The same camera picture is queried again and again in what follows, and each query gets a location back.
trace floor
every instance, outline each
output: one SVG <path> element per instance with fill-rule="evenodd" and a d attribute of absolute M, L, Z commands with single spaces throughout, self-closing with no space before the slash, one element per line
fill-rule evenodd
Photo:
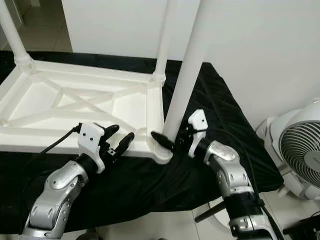
<path fill-rule="evenodd" d="M 281 229 L 320 210 L 320 203 L 300 200 L 293 194 L 281 198 L 276 191 L 264 192 L 260 197 Z M 98 228 L 104 240 L 235 240 L 229 229 L 214 217 L 195 223 L 194 218 L 209 209 L 204 204 L 192 211 L 152 212 L 138 219 Z M 65 233 L 62 240 L 75 240 L 85 230 Z M 0 235 L 0 240 L 18 240 L 17 235 Z"/>
<path fill-rule="evenodd" d="M 22 16 L 18 29 L 27 51 L 72 52 L 61 0 L 40 0 L 41 7 L 31 6 Z M 3 50 L 11 50 L 7 44 Z"/>

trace tiled floor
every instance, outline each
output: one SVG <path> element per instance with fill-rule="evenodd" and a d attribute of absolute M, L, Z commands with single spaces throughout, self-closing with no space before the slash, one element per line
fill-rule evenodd
<path fill-rule="evenodd" d="M 281 230 L 320 210 L 319 202 L 300 200 L 292 194 L 279 198 L 277 192 L 272 191 L 260 196 Z M 214 217 L 194 222 L 196 216 L 208 209 L 209 205 L 204 204 L 192 211 L 152 212 L 132 221 L 99 227 L 98 232 L 103 240 L 235 240 L 230 230 Z M 62 240 L 75 240 L 84 232 L 65 233 Z M 18 240 L 18 236 L 0 235 L 0 240 Z"/>
<path fill-rule="evenodd" d="M 40 0 L 40 4 L 27 10 L 24 25 L 18 29 L 24 47 L 27 51 L 72 52 L 61 0 Z"/>

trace fan grille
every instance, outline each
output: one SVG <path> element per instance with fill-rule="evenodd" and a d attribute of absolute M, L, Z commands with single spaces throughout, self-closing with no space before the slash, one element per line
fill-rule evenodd
<path fill-rule="evenodd" d="M 320 172 L 305 162 L 307 153 L 320 152 L 320 122 L 291 125 L 282 133 L 279 147 L 287 164 L 304 180 L 320 188 Z"/>

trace black cloth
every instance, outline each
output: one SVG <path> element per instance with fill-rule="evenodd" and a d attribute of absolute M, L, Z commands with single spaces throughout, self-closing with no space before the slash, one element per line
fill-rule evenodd
<path fill-rule="evenodd" d="M 35 60 L 152 73 L 156 60 L 99 54 L 30 52 Z M 0 82 L 14 67 L 11 52 L 0 51 Z M 162 89 L 167 114 L 180 61 L 169 60 Z M 242 141 L 253 164 L 259 192 L 276 190 L 283 179 L 249 125 L 226 83 L 210 63 L 203 63 L 185 117 L 204 109 L 209 128 L 219 128 Z M 241 145 L 221 131 L 208 137 L 236 149 L 250 175 Z M 70 155 L 47 154 L 24 169 L 30 153 L 0 152 L 0 234 L 18 233 L 50 171 L 62 167 Z M 179 152 L 166 165 L 151 159 L 123 157 L 102 174 L 90 178 L 72 205 L 66 231 L 133 220 L 149 212 L 192 210 L 220 196 L 213 171 L 202 160 Z"/>

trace white fan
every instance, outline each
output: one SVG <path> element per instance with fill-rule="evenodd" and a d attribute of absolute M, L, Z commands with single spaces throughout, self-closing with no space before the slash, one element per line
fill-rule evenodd
<path fill-rule="evenodd" d="M 267 118 L 256 134 L 286 189 L 301 199 L 320 200 L 320 102 Z"/>

